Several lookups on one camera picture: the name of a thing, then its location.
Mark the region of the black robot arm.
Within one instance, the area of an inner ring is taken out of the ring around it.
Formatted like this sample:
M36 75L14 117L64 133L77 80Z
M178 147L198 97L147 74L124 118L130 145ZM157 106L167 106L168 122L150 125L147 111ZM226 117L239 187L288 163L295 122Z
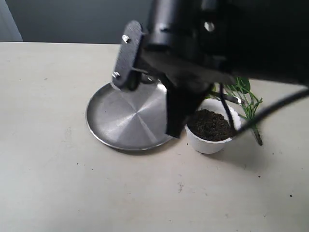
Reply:
M127 24L112 84L134 91L143 75L167 89L166 133L182 129L214 84L235 77L309 84L306 0L155 0L147 30Z

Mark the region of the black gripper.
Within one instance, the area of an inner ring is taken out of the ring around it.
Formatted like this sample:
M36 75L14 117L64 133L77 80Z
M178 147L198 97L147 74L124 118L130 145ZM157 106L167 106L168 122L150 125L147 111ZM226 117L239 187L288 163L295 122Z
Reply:
M231 84L227 67L225 0L155 0L142 58L167 77L166 134L179 138L185 125L212 91L212 83ZM136 61L143 38L138 21L129 22L112 73L122 91L135 91L141 72Z

